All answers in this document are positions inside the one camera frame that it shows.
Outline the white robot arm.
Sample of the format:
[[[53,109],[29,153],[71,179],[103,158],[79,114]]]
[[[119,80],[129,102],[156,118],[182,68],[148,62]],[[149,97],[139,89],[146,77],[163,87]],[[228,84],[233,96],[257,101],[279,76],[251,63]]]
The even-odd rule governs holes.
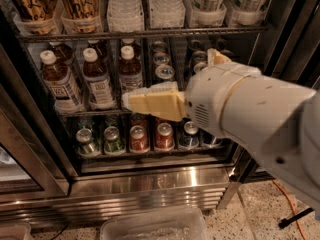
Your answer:
[[[208,65],[185,90],[175,82],[122,95],[134,113],[200,129],[242,146],[305,204],[320,211],[320,94],[263,75],[210,48]]]

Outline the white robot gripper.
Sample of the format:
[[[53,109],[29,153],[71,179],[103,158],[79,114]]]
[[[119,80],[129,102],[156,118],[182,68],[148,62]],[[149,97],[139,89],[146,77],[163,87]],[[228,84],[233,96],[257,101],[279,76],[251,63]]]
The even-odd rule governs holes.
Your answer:
[[[256,67],[230,61],[210,48],[207,50],[209,66],[190,78],[185,93],[179,90],[176,81],[167,81],[123,94],[123,105],[134,113],[174,122],[188,117],[199,128],[224,138],[221,121],[227,99],[246,78],[261,76]]]

